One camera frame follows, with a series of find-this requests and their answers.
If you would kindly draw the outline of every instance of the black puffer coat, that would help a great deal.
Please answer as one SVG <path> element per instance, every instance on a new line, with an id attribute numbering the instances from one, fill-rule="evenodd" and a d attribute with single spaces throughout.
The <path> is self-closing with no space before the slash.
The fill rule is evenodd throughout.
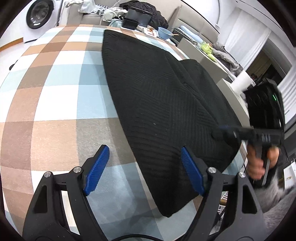
<path id="1" fill-rule="evenodd" d="M 150 3 L 146 2 L 139 2 L 139 1 L 129 1 L 125 3 L 121 3 L 119 7 L 128 10 L 129 7 L 136 7 L 147 12 L 151 12 L 153 14 L 152 19 L 149 25 L 155 29 L 158 27 L 168 28 L 167 20 L 161 15 L 160 11 L 156 10 L 156 7 L 151 5 Z"/>

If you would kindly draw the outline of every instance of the wooden baseboard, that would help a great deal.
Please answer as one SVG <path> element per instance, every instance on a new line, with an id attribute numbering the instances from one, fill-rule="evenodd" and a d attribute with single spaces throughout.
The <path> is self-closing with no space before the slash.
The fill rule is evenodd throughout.
<path id="1" fill-rule="evenodd" d="M 4 49 L 8 49 L 9 47 L 12 47 L 13 45 L 20 44 L 22 42 L 23 42 L 23 38 L 16 39 L 16 40 L 14 40 L 14 41 L 0 47 L 0 52 L 3 51 Z"/>

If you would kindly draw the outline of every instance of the paper towel roll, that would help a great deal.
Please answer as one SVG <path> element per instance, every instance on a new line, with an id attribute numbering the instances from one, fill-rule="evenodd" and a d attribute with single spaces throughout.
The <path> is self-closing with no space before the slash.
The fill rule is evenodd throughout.
<path id="1" fill-rule="evenodd" d="M 246 71 L 242 71 L 237 78 L 230 84 L 233 91 L 235 91 L 238 94 L 241 94 L 243 91 L 245 91 L 250 85 L 255 85 L 255 82 L 252 80 L 252 78 L 247 74 Z"/>

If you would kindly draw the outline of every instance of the white tile floor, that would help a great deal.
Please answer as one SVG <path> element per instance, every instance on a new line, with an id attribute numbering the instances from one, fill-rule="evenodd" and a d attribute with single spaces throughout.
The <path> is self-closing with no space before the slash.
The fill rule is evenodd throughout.
<path id="1" fill-rule="evenodd" d="M 0 86 L 9 73 L 9 67 L 22 56 L 32 43 L 20 43 L 0 52 Z"/>

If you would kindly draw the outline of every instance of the blue ridged pad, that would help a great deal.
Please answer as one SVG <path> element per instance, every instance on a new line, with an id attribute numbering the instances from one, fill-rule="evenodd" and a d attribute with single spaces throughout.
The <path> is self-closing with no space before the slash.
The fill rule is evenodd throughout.
<path id="1" fill-rule="evenodd" d="M 109 147 L 105 146 L 101 154 L 99 155 L 98 159 L 94 163 L 89 174 L 87 175 L 86 185 L 83 190 L 86 196 L 88 196 L 92 191 L 96 189 L 96 186 L 102 176 L 104 168 L 109 160 L 109 157 L 110 157 Z"/>
<path id="2" fill-rule="evenodd" d="M 181 161 L 188 174 L 193 189 L 200 195 L 205 193 L 202 175 L 185 147 L 181 149 Z"/>

